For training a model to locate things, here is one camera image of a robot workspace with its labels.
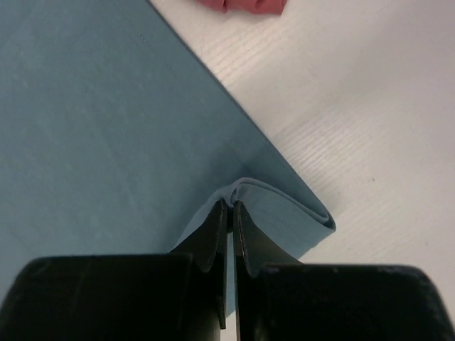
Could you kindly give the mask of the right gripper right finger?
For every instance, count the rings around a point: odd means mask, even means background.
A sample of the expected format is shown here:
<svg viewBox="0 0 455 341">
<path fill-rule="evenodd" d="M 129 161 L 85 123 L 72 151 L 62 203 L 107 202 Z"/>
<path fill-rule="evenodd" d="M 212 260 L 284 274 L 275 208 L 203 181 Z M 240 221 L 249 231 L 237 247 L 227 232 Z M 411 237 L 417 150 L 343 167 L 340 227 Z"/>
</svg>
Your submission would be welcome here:
<svg viewBox="0 0 455 341">
<path fill-rule="evenodd" d="M 401 265 L 303 264 L 232 210 L 239 340 L 453 340 L 439 292 Z"/>
</svg>

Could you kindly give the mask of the blue t shirt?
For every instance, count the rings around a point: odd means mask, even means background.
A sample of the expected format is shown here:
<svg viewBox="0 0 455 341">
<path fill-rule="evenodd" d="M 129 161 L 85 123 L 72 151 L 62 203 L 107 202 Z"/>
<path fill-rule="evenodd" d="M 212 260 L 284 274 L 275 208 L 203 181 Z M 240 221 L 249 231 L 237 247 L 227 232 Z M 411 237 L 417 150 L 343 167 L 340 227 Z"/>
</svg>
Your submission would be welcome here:
<svg viewBox="0 0 455 341">
<path fill-rule="evenodd" d="M 321 201 L 148 1 L 1 2 L 1 294 L 44 256 L 158 254 L 216 200 L 295 258 Z"/>
</svg>

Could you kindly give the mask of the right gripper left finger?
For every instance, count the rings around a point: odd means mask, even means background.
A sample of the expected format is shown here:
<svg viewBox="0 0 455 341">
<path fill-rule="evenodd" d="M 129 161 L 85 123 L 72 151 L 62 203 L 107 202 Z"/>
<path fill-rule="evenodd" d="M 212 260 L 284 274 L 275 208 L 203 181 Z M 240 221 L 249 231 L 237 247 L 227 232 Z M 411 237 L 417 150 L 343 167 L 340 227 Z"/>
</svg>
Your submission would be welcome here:
<svg viewBox="0 0 455 341">
<path fill-rule="evenodd" d="M 227 229 L 220 200 L 166 254 L 35 259 L 1 306 L 1 339 L 219 340 Z"/>
</svg>

